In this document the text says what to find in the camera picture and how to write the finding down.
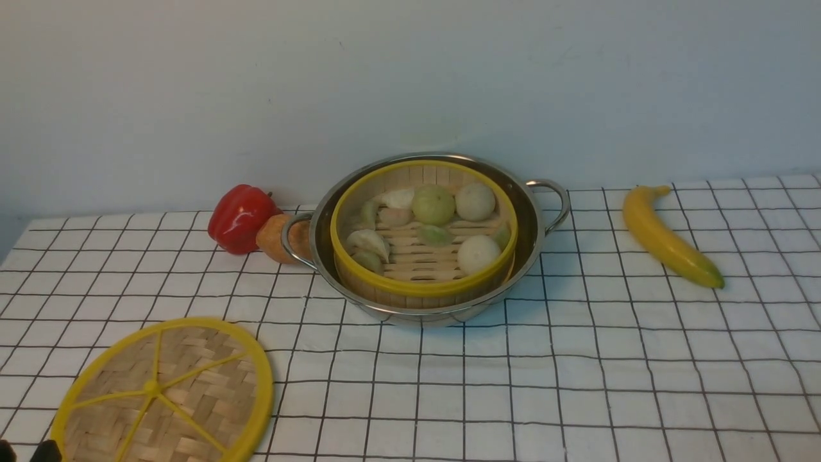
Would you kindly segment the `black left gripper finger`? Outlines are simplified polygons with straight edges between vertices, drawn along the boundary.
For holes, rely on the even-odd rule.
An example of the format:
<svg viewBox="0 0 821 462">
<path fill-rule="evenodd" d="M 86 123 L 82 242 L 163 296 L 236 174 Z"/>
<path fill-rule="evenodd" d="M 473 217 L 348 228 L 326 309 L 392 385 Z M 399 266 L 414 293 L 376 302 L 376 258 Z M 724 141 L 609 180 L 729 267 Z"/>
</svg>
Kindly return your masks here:
<svg viewBox="0 0 821 462">
<path fill-rule="evenodd" d="M 0 462 L 17 462 L 17 454 L 6 440 L 0 441 Z"/>
<path fill-rule="evenodd" d="M 45 440 L 38 444 L 30 457 L 30 462 L 61 462 L 62 454 L 54 440 Z"/>
</svg>

